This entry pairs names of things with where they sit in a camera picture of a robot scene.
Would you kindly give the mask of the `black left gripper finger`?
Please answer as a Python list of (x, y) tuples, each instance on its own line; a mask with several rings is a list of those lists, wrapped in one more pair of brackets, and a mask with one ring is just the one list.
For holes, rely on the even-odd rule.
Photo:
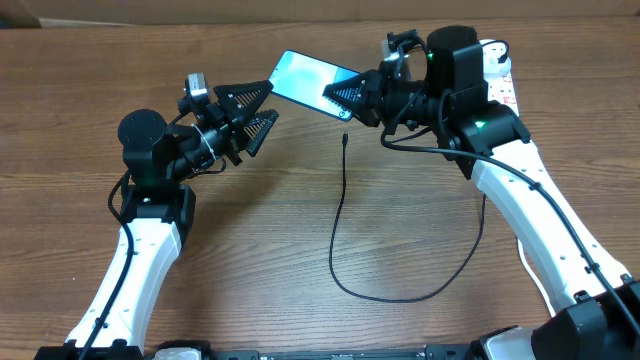
[(269, 109), (256, 113), (244, 127), (244, 132), (248, 135), (249, 140), (245, 147), (245, 151), (255, 157), (266, 139), (269, 131), (274, 126), (279, 114), (276, 110)]
[(226, 118), (233, 125), (246, 125), (267, 99), (273, 84), (268, 80), (213, 88)]

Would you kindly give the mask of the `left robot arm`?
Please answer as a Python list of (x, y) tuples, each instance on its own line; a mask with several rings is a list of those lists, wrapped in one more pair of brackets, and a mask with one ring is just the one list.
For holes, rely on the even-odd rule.
[(43, 346), (39, 359), (140, 359), (164, 279), (192, 228), (196, 195), (187, 182), (213, 174), (213, 165), (239, 165), (255, 156), (278, 118), (262, 109), (267, 80), (210, 88), (201, 73), (185, 80), (178, 117), (139, 109), (120, 122), (126, 172), (111, 193), (122, 204), (110, 211), (120, 225), (116, 251), (81, 321), (60, 346)]

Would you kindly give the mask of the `blue Samsung Galaxy smartphone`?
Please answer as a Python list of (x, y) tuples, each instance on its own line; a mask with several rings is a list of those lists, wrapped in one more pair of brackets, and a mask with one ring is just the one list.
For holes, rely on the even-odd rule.
[(269, 81), (274, 95), (341, 121), (349, 121), (352, 113), (324, 96), (324, 90), (328, 85), (357, 75), (356, 71), (288, 49), (282, 53)]

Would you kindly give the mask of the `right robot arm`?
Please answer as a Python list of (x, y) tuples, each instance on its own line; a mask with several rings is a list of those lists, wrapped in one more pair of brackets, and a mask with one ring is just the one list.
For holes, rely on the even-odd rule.
[(489, 198), (533, 259), (553, 313), (543, 325), (507, 327), (473, 341), (469, 359), (635, 359), (639, 283), (590, 234), (546, 171), (516, 111), (491, 99), (485, 45), (454, 25), (426, 38), (387, 36), (377, 69), (327, 85), (324, 95), (384, 147), (407, 151), (399, 125), (425, 127), (433, 152), (455, 162)]

